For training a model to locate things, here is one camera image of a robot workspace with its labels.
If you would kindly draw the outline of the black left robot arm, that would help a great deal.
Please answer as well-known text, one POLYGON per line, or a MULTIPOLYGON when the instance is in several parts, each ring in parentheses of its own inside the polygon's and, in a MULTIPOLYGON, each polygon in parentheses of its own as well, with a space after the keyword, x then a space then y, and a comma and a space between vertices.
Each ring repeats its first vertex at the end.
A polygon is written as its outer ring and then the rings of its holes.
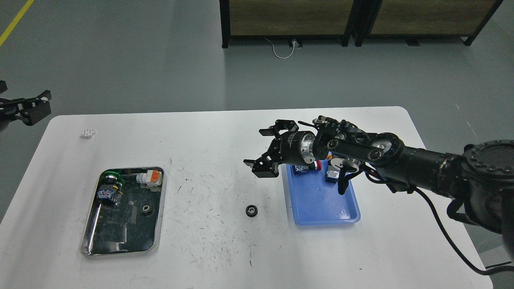
POLYGON ((10 123, 22 121, 26 126, 33 126, 51 114, 51 91, 44 90, 33 98, 0 99, 1 132, 10 123))

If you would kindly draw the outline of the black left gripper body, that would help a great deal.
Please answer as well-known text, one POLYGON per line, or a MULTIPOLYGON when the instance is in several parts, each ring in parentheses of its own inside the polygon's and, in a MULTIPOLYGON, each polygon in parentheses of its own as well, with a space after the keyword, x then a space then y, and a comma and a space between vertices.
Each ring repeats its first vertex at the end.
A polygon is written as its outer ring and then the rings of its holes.
POLYGON ((28 120, 24 116, 24 106, 27 105, 28 99, 18 98, 9 100, 1 98, 0 104, 0 124, 9 125, 11 122, 20 120, 28 125, 28 120))

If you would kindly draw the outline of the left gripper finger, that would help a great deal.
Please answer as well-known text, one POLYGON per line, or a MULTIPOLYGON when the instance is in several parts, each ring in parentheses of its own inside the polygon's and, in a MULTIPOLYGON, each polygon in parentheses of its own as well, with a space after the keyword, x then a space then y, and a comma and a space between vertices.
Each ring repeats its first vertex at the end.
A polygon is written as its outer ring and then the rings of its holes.
POLYGON ((51 91, 44 90, 34 98, 24 99, 21 102, 20 117, 26 126, 33 126, 51 114, 51 91))

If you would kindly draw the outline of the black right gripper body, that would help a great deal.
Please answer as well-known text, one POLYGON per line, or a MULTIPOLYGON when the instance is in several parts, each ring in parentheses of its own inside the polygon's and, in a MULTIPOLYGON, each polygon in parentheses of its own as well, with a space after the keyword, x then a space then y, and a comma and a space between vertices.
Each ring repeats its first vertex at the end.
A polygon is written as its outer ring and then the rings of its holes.
POLYGON ((292 166, 310 166, 315 162, 314 139, 314 133, 308 130, 285 132, 271 141, 263 159, 292 166))

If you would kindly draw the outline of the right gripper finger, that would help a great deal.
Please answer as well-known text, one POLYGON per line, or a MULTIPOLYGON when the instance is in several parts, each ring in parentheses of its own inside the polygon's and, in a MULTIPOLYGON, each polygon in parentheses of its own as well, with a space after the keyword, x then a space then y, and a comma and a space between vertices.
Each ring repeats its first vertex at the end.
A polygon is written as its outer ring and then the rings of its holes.
POLYGON ((252 173, 260 178, 276 178, 279 176, 279 161, 277 155, 262 155, 258 159, 244 159, 243 163, 251 168, 252 173))
POLYGON ((273 136, 275 139, 281 139, 281 131, 286 130, 288 132, 296 132, 298 125, 294 120, 276 120, 273 126, 268 128, 259 129, 259 133, 262 136, 273 136))

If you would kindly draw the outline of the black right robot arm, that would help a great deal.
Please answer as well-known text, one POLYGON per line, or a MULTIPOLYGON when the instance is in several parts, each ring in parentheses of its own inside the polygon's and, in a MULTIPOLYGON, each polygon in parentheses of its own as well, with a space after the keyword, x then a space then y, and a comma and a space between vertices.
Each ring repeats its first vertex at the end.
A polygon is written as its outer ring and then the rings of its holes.
POLYGON ((309 124, 315 132, 299 130, 299 124, 301 121, 279 119, 259 130, 272 141, 261 157, 243 161, 255 176, 274 178, 283 163, 311 166, 332 155, 343 162, 337 179, 340 194, 361 173, 393 193, 416 192, 429 205, 449 245, 470 269, 483 276, 513 272, 512 262, 485 270, 474 266, 450 238, 434 204, 423 192, 426 189, 451 199, 446 213, 452 220, 500 234, 509 258, 513 258, 512 139, 471 143, 458 155, 408 147, 396 134, 367 133, 347 120, 320 115, 309 124))

